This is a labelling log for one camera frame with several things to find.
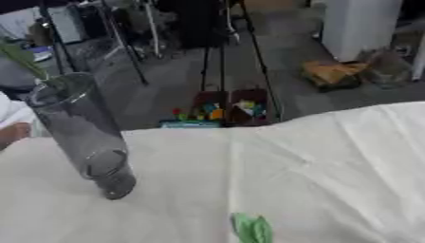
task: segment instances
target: white tablecloth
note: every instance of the white tablecloth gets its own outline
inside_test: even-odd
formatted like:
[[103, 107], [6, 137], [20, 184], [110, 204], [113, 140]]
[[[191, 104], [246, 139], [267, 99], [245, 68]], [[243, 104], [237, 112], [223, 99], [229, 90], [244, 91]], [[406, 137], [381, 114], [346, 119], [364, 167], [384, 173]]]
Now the white tablecloth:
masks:
[[0, 242], [231, 243], [233, 212], [275, 243], [425, 242], [425, 103], [125, 137], [139, 184], [118, 201], [52, 139], [0, 154]]

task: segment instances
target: white table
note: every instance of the white table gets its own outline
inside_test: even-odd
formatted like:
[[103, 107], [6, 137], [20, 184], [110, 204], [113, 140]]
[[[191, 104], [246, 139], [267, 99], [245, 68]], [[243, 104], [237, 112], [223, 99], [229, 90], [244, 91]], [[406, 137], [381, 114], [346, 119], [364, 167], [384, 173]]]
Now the white table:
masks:
[[4, 151], [0, 242], [237, 242], [233, 212], [264, 215], [276, 243], [425, 239], [425, 103], [125, 137], [139, 184], [119, 201], [51, 139]]

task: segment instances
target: yellow object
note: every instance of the yellow object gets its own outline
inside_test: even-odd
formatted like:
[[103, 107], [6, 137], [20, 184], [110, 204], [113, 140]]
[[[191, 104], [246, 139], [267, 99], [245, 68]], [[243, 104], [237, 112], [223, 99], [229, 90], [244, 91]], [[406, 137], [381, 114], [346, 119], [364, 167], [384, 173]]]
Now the yellow object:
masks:
[[244, 109], [252, 109], [255, 106], [255, 102], [241, 101], [240, 103]]
[[219, 120], [219, 119], [223, 119], [223, 118], [224, 118], [224, 110], [223, 109], [216, 109], [210, 115], [211, 120]]
[[320, 81], [328, 84], [336, 84], [345, 76], [358, 74], [365, 68], [367, 68], [367, 64], [324, 65], [320, 62], [307, 62], [303, 64], [303, 70], [308, 76], [318, 78]]

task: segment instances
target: tripod leg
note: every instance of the tripod leg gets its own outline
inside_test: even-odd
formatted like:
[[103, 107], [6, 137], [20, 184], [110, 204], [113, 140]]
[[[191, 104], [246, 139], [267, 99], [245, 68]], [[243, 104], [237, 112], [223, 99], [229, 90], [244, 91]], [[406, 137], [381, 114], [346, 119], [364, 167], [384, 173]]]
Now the tripod leg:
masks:
[[124, 37], [124, 35], [123, 35], [123, 33], [122, 33], [121, 29], [120, 29], [120, 26], [117, 23], [117, 20], [115, 19], [115, 17], [113, 16], [112, 12], [110, 12], [109, 9], [107, 9], [107, 13], [109, 15], [109, 16], [108, 15], [107, 16], [109, 17], [108, 19], [111, 22], [112, 29], [116, 33], [117, 38], [119, 39], [119, 42], [122, 44], [122, 47], [124, 48], [125, 52], [127, 53], [127, 56], [130, 58], [130, 61], [132, 62], [133, 67], [135, 68], [136, 72], [138, 73], [138, 75], [140, 77], [140, 81], [144, 85], [148, 85], [149, 84], [148, 81], [146, 80], [146, 78], [144, 77], [143, 73], [140, 70], [137, 57], [135, 57], [135, 53], [133, 53], [130, 50], [128, 41]]
[[224, 43], [220, 44], [220, 91], [225, 91], [225, 79], [226, 79], [226, 57]]
[[204, 67], [202, 68], [202, 82], [201, 82], [201, 91], [205, 91], [205, 85], [207, 82], [207, 71], [208, 71], [208, 63], [210, 60], [210, 43], [205, 45], [204, 52]]
[[58, 71], [60, 75], [64, 75], [64, 66], [62, 65], [62, 60], [61, 60], [61, 55], [59, 54], [59, 50], [58, 47], [56, 46], [56, 38], [55, 38], [55, 33], [54, 30], [52, 28], [52, 20], [51, 18], [48, 18], [48, 10], [46, 8], [46, 5], [44, 3], [44, 1], [40, 2], [40, 15], [43, 16], [43, 18], [45, 19], [45, 21], [47, 21], [47, 23], [49, 24], [50, 29], [48, 30], [49, 35], [50, 35], [50, 39], [52, 42], [52, 48], [53, 48], [53, 54], [55, 55], [55, 61], [56, 61], [56, 66], [58, 67]]
[[213, 35], [213, 25], [214, 25], [214, 20], [213, 20], [213, 14], [210, 13], [210, 16], [208, 18], [208, 22], [207, 22], [207, 33], [205, 35], [205, 47], [204, 47], [204, 66], [202, 68], [201, 71], [201, 75], [202, 75], [202, 81], [201, 81], [201, 91], [205, 91], [205, 85], [207, 82], [207, 71], [208, 71], [208, 65], [210, 62], [210, 51], [211, 51], [211, 38]]
[[135, 54], [135, 57], [138, 59], [138, 61], [141, 63], [143, 62], [143, 58], [141, 58], [140, 54], [138, 53], [138, 51], [136, 50], [135, 46], [133, 46], [132, 44], [130, 45], [130, 49], [131, 51], [133, 51], [133, 53]]
[[247, 21], [249, 35], [251, 37], [252, 43], [254, 45], [255, 53], [257, 55], [258, 62], [260, 63], [261, 71], [263, 72], [264, 79], [266, 81], [266, 86], [268, 89], [268, 93], [271, 97], [271, 102], [273, 103], [274, 109], [276, 111], [276, 117], [281, 119], [281, 108], [277, 102], [276, 97], [274, 96], [274, 92], [271, 88], [270, 79], [268, 77], [268, 67], [266, 66], [263, 58], [263, 54], [261, 53], [260, 46], [258, 45], [257, 37], [255, 36], [255, 28], [252, 23], [252, 20], [249, 17], [247, 6], [245, 5], [245, 0], [239, 0], [239, 5], [243, 11], [244, 19]]
[[52, 32], [52, 35], [53, 35], [53, 40], [52, 40], [53, 43], [57, 43], [61, 47], [61, 49], [64, 52], [66, 61], [68, 62], [69, 66], [71, 67], [72, 71], [73, 72], [78, 71], [77, 67], [75, 66], [74, 61], [71, 58], [71, 55], [69, 55], [69, 52], [68, 52], [68, 50], [67, 50], [67, 48], [66, 48], [66, 46], [64, 44], [64, 41], [62, 40], [61, 35], [59, 34], [58, 30], [56, 29], [55, 24], [53, 23], [53, 20], [52, 20], [52, 18], [50, 16], [50, 13], [48, 12], [48, 9], [47, 9], [44, 1], [42, 1], [42, 4], [41, 4], [41, 11], [43, 12], [43, 15], [42, 16], [44, 16], [46, 18], [46, 20], [48, 22], [48, 25], [49, 25], [49, 27], [51, 29], [51, 32]]

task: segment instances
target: tripod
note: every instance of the tripod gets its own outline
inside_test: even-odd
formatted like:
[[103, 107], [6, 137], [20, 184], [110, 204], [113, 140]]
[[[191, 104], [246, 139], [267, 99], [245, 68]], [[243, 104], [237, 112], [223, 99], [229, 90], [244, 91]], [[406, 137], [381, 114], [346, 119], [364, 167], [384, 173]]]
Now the tripod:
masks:
[[[248, 14], [248, 10], [247, 10], [247, 6], [245, 5], [245, 0], [237, 0], [236, 1], [237, 4], [239, 4], [242, 12], [243, 12], [243, 18], [245, 19], [245, 21], [247, 22], [247, 28], [249, 31], [249, 35], [250, 38], [252, 40], [252, 44], [253, 44], [253, 48], [255, 50], [255, 54], [257, 56], [257, 60], [259, 62], [259, 65], [261, 67], [261, 71], [263, 73], [264, 76], [264, 80], [267, 86], [267, 90], [268, 90], [268, 94], [270, 96], [271, 102], [273, 104], [273, 107], [275, 109], [276, 112], [276, 118], [281, 119], [281, 108], [276, 100], [276, 97], [274, 95], [273, 90], [271, 89], [271, 84], [270, 84], [270, 80], [268, 77], [268, 67], [266, 66], [265, 62], [264, 62], [264, 58], [263, 58], [263, 54], [261, 52], [261, 49], [258, 45], [258, 41], [257, 41], [257, 37], [255, 36], [255, 28], [254, 25], [252, 23], [252, 20], [250, 19], [250, 16]], [[209, 68], [209, 58], [210, 58], [210, 51], [211, 51], [211, 37], [213, 35], [214, 32], [217, 33], [217, 35], [220, 37], [219, 40], [219, 62], [220, 62], [220, 91], [225, 91], [226, 87], [225, 87], [225, 42], [227, 41], [228, 38], [228, 32], [226, 29], [226, 26], [228, 25], [228, 18], [229, 18], [229, 3], [228, 0], [223, 0], [223, 2], [221, 3], [222, 6], [220, 6], [219, 9], [219, 13], [218, 13], [218, 19], [217, 21], [215, 21], [213, 14], [211, 13], [211, 16], [209, 17], [209, 31], [206, 37], [206, 45], [205, 45], [205, 52], [204, 52], [204, 65], [203, 65], [203, 69], [201, 72], [202, 75], [202, 81], [201, 81], [201, 91], [205, 91], [205, 87], [206, 87], [206, 79], [207, 79], [207, 71]]]
[[117, 41], [119, 42], [119, 48], [116, 48], [112, 53], [109, 53], [107, 56], [110, 56], [114, 54], [117, 50], [123, 48], [125, 50], [125, 53], [130, 58], [131, 63], [133, 64], [134, 69], [139, 75], [140, 81], [144, 85], [148, 85], [148, 81], [144, 77], [143, 73], [141, 72], [141, 69], [138, 64], [138, 60], [140, 59], [139, 55], [137, 54], [137, 51], [134, 49], [133, 46], [131, 46], [128, 43], [127, 38], [124, 36], [122, 29], [120, 28], [120, 25], [118, 24], [117, 20], [114, 17], [114, 14], [112, 13], [111, 8], [106, 4], [104, 0], [101, 0], [101, 12], [106, 20], [109, 21], [109, 24], [117, 38]]

